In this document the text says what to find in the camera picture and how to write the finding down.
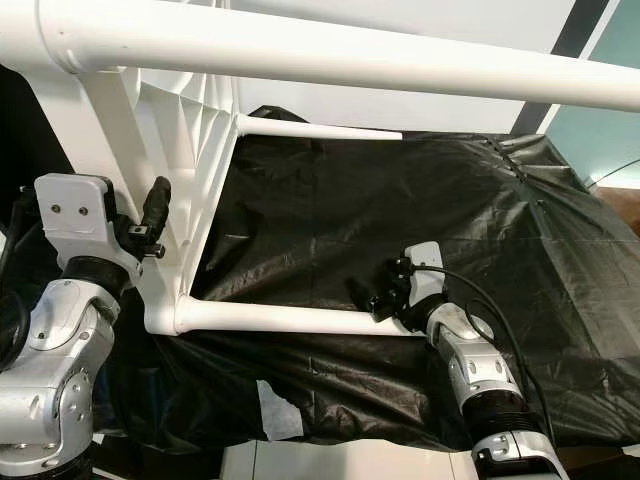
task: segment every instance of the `white tube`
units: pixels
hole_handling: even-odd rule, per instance
[[[34,5],[25,31],[40,28],[46,50],[22,41]],[[0,61],[20,71],[45,51],[71,72],[124,65],[640,111],[632,68],[173,2],[3,0]]]
[[[175,332],[167,332],[169,335],[190,330],[420,335],[407,331],[394,319],[376,323],[371,315],[363,312],[206,302],[186,295],[178,299],[175,315]]]
[[[279,137],[337,138],[343,140],[402,140],[401,132],[333,127],[313,123],[287,122],[269,118],[236,116],[238,135],[272,135]]]

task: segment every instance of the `black tarp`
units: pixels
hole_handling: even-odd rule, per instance
[[[541,136],[240,139],[192,294],[354,309],[348,279],[373,286],[385,259],[427,240],[507,314],[560,445],[640,442],[640,240]],[[300,440],[470,447],[444,365],[419,338],[151,336],[128,300],[95,394],[103,431],[171,452],[265,438],[264,379],[300,409]]]

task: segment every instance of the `robotic end effector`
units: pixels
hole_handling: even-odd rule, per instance
[[[464,308],[450,302],[444,291],[445,275],[466,284],[479,298]],[[553,438],[544,394],[493,299],[472,281],[442,268],[436,242],[405,249],[404,256],[389,263],[386,276],[384,293],[369,299],[367,309],[379,320],[394,316],[407,329],[422,331],[427,343],[444,359],[458,408],[474,443],[472,457],[480,478],[568,480],[553,442],[527,404],[527,382],[531,380],[536,387],[546,429]],[[468,306],[472,302],[501,323],[525,394],[497,350],[491,327],[470,314]]]
[[[0,372],[0,478],[89,478],[91,397],[113,346],[124,290],[145,256],[161,257],[171,187],[156,179],[134,224],[103,177],[48,174],[35,182],[60,279],[31,312],[24,347]]]

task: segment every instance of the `teal wall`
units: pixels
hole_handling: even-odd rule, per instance
[[[640,0],[622,0],[590,60],[640,68]],[[640,158],[640,113],[563,106],[547,130],[587,184]],[[617,175],[640,180],[640,162]]]

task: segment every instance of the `white wall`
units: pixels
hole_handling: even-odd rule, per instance
[[[573,0],[232,0],[236,10],[550,52]],[[243,78],[240,109],[284,107],[314,123],[509,132],[523,102]]]

